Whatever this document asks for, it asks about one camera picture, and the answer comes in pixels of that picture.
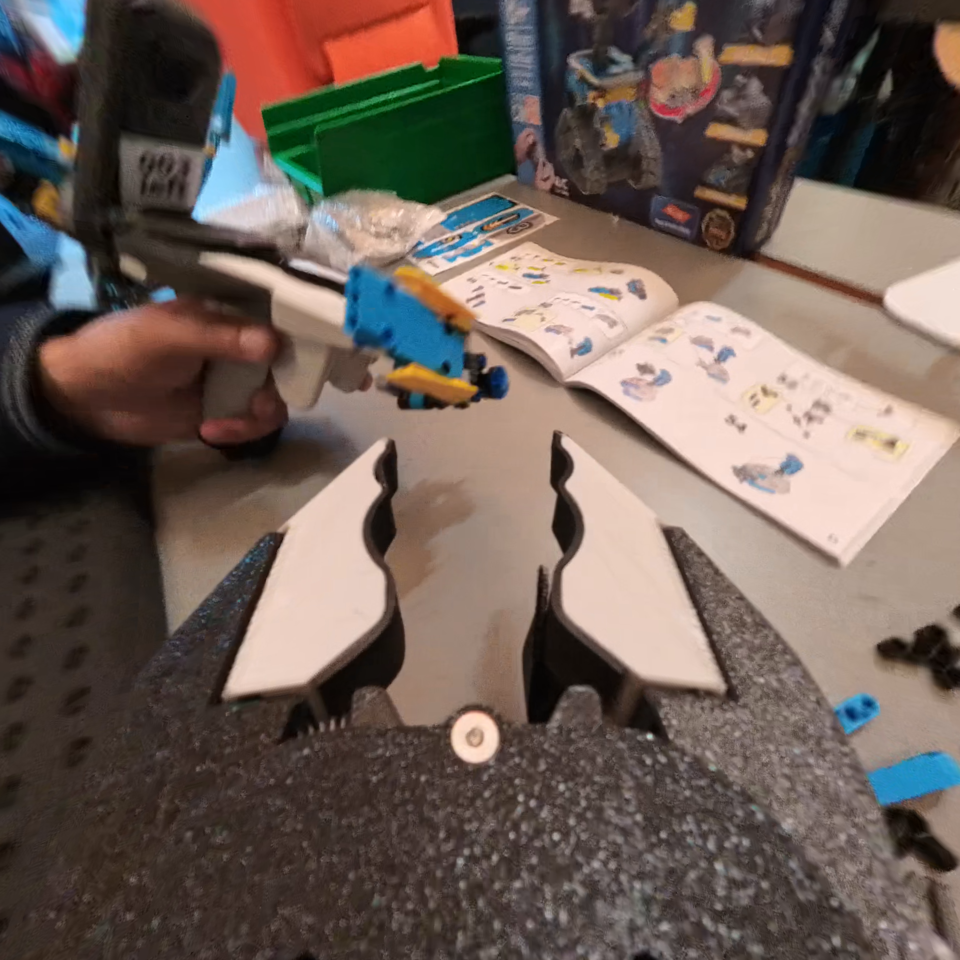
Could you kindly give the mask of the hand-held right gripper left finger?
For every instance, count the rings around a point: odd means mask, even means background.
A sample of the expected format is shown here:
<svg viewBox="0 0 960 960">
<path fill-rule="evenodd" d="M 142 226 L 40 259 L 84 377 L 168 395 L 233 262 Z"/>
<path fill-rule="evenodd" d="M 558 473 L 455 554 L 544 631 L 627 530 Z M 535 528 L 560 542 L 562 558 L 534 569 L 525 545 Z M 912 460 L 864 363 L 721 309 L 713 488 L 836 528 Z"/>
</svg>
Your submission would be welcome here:
<svg viewBox="0 0 960 960">
<path fill-rule="evenodd" d="M 380 438 L 281 527 L 222 702 L 292 696 L 330 719 L 399 676 L 405 631 L 387 562 L 398 486 L 396 445 Z"/>
</svg>

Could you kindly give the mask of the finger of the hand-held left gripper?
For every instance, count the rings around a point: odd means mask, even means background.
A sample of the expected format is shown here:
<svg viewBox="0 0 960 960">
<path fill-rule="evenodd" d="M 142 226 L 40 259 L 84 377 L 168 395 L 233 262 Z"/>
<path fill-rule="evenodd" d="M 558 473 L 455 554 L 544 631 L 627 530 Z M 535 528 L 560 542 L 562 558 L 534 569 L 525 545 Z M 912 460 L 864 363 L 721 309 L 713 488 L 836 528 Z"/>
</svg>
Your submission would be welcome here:
<svg viewBox="0 0 960 960">
<path fill-rule="evenodd" d="M 124 276 L 283 332 L 344 331 L 346 283 L 301 270 L 258 234 L 206 224 L 124 229 Z"/>
</svg>

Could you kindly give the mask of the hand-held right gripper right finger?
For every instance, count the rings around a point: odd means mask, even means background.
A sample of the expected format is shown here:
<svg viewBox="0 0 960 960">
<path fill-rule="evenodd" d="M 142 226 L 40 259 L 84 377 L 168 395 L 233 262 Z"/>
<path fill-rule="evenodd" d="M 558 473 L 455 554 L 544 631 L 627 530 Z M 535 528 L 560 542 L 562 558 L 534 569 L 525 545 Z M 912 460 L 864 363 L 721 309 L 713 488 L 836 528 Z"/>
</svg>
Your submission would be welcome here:
<svg viewBox="0 0 960 960">
<path fill-rule="evenodd" d="M 650 692 L 730 696 L 730 681 L 657 515 L 567 434 L 550 443 L 559 558 L 537 574 L 522 649 L 526 718 L 573 688 L 613 724 L 660 724 Z"/>
</svg>

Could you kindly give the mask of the blue yellow brick assembly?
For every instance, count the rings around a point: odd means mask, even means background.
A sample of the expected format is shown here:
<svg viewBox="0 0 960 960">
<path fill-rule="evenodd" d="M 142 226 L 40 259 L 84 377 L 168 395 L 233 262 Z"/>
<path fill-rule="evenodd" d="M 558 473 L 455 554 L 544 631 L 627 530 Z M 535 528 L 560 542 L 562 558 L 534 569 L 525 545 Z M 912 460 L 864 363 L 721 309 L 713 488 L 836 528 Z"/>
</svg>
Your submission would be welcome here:
<svg viewBox="0 0 960 960">
<path fill-rule="evenodd" d="M 353 266 L 344 297 L 344 329 L 354 345 L 390 358 L 392 369 L 377 386 L 395 397 L 398 408 L 469 409 L 507 397 L 507 370 L 470 350 L 475 311 L 422 270 L 388 274 Z"/>
</svg>

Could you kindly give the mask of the person's left forearm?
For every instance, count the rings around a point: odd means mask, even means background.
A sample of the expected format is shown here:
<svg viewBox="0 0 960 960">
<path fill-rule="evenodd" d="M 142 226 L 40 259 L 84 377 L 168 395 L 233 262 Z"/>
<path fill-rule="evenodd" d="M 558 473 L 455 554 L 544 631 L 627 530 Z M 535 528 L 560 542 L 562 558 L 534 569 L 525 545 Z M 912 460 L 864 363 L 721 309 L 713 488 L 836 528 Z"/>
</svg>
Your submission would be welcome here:
<svg viewBox="0 0 960 960">
<path fill-rule="evenodd" d="M 81 328 L 93 315 L 57 310 L 42 301 L 1 307 L 1 491 L 19 495 L 40 483 L 55 463 L 90 453 L 83 433 L 44 397 L 40 350 Z"/>
</svg>

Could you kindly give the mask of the white desk lamp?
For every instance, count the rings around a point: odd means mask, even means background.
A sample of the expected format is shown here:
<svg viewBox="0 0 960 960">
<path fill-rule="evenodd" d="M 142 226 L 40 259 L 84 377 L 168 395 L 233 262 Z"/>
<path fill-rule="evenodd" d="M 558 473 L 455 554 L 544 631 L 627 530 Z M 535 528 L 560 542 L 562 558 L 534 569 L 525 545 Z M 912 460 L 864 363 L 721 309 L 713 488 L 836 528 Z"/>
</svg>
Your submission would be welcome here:
<svg viewBox="0 0 960 960">
<path fill-rule="evenodd" d="M 883 308 L 896 321 L 959 351 L 959 259 L 891 285 Z"/>
</svg>

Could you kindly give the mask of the person's left hand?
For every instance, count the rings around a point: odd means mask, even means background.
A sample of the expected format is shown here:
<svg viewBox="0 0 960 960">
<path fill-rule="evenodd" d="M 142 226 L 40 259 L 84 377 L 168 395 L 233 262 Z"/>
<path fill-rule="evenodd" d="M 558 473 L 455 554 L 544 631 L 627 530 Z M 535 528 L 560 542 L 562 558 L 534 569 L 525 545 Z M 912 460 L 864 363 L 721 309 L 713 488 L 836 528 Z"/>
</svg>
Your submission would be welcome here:
<svg viewBox="0 0 960 960">
<path fill-rule="evenodd" d="M 43 342 L 39 390 L 57 414 L 99 440 L 139 448 L 192 439 L 242 445 L 286 426 L 286 404 L 268 382 L 242 414 L 207 417 L 205 373 L 214 362 L 270 365 L 278 349 L 277 336 L 260 324 L 177 299 L 105 315 Z"/>
</svg>

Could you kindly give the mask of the crumpled clear plastic bag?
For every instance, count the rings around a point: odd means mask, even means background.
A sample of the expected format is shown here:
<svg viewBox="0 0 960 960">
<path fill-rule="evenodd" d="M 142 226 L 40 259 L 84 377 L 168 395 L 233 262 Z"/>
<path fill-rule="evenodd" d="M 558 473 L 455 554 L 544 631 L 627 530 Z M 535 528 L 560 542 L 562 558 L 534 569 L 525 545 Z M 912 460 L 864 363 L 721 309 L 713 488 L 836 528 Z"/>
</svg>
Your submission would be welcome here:
<svg viewBox="0 0 960 960">
<path fill-rule="evenodd" d="M 436 205 L 389 191 L 348 190 L 316 200 L 297 254 L 341 273 L 358 265 L 389 265 L 405 258 L 444 218 Z"/>
<path fill-rule="evenodd" d="M 193 219 L 262 236 L 292 255 L 302 244 L 308 218 L 307 204 L 269 151 L 234 123 L 213 158 Z"/>
</svg>

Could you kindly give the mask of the orange plastic bin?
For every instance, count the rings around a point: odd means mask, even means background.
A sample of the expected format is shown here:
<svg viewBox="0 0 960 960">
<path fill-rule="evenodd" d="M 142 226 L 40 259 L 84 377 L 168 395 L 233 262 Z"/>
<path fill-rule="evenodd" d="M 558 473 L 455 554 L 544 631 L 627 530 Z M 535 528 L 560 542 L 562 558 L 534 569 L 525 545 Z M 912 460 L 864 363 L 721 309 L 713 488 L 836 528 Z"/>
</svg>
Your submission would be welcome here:
<svg viewBox="0 0 960 960">
<path fill-rule="evenodd" d="M 187 1 L 236 79 L 234 115 L 265 139 L 261 109 L 458 54 L 450 1 Z"/>
</svg>

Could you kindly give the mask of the green plastic bin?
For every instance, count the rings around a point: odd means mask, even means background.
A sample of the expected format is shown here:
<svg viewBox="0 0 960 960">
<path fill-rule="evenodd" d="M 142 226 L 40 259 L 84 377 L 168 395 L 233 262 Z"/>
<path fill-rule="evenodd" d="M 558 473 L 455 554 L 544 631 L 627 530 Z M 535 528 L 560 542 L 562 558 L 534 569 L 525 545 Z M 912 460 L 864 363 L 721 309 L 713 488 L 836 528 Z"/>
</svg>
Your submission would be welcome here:
<svg viewBox="0 0 960 960">
<path fill-rule="evenodd" d="M 380 190 L 432 205 L 515 170 L 496 57 L 443 57 L 263 106 L 275 165 L 306 200 Z"/>
</svg>

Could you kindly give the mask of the blue sticker sheet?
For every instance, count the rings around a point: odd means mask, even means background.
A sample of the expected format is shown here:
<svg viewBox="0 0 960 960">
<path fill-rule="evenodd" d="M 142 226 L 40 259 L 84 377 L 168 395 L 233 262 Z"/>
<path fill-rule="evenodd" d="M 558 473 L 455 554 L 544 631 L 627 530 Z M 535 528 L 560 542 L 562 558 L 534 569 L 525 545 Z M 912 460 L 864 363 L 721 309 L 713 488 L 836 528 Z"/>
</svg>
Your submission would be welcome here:
<svg viewBox="0 0 960 960">
<path fill-rule="evenodd" d="M 491 256 L 557 222 L 557 217 L 501 193 L 486 193 L 442 212 L 406 262 L 436 278 Z"/>
</svg>

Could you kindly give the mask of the open instruction booklet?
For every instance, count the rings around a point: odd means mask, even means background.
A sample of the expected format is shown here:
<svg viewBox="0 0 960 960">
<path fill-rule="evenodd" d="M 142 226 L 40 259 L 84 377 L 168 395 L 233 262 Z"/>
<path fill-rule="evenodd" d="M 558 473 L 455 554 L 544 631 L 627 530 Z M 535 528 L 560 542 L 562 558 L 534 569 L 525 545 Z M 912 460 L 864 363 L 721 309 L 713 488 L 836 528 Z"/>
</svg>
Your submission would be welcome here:
<svg viewBox="0 0 960 960">
<path fill-rule="evenodd" d="M 592 391 L 679 459 L 842 566 L 958 441 L 958 426 L 798 351 L 657 274 L 525 243 L 441 287 L 489 337 Z"/>
</svg>

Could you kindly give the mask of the small blue brick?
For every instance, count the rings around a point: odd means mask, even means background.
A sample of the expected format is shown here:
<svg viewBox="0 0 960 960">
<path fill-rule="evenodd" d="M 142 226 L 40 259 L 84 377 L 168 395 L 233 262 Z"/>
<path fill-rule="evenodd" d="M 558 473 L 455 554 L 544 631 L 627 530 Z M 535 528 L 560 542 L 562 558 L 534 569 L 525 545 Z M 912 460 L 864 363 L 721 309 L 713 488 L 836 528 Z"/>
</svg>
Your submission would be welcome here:
<svg viewBox="0 0 960 960">
<path fill-rule="evenodd" d="M 848 697 L 834 707 L 835 717 L 847 737 L 879 718 L 881 712 L 879 701 L 868 693 Z"/>
</svg>

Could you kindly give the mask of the black perforated mat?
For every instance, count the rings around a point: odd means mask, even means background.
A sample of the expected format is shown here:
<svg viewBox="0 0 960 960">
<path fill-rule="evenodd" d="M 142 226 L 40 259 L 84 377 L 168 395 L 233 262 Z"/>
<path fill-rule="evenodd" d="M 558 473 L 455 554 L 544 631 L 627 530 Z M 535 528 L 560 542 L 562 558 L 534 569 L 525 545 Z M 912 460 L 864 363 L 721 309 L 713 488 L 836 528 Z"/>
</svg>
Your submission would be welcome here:
<svg viewBox="0 0 960 960">
<path fill-rule="evenodd" d="M 2 482 L 2 958 L 23 956 L 52 848 L 166 638 L 150 473 L 134 458 Z"/>
</svg>

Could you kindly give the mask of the pile of loose brick pieces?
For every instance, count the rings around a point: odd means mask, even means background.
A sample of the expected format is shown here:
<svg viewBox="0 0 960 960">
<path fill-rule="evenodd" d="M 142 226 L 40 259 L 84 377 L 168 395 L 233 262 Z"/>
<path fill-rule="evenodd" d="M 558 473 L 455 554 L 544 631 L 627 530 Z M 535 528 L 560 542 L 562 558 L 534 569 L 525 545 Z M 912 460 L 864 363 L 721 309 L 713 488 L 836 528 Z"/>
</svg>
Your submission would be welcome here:
<svg viewBox="0 0 960 960">
<path fill-rule="evenodd" d="M 910 637 L 890 636 L 874 647 L 884 663 L 925 669 L 942 691 L 959 690 L 959 604 L 949 611 L 947 623 L 931 622 Z"/>
</svg>

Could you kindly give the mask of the blue perforated brick beam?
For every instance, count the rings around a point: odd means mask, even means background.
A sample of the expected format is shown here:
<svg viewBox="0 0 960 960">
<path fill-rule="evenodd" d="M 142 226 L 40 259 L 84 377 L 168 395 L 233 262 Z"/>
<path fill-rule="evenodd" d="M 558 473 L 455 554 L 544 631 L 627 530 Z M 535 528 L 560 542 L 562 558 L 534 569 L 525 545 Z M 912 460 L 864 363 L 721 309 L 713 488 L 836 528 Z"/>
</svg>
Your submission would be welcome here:
<svg viewBox="0 0 960 960">
<path fill-rule="evenodd" d="M 922 752 L 870 771 L 867 779 L 882 808 L 891 808 L 959 786 L 959 763 L 943 751 Z"/>
</svg>

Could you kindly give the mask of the dark blue toy set box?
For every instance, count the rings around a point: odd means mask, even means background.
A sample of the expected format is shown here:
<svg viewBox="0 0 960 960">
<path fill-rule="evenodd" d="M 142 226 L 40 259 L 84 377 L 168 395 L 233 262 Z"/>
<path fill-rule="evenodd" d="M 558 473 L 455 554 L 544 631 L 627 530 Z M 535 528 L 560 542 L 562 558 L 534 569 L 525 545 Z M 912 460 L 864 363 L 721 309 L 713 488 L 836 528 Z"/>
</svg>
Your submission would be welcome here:
<svg viewBox="0 0 960 960">
<path fill-rule="evenodd" d="M 518 180 L 749 257 L 782 218 L 858 5 L 499 2 Z"/>
</svg>

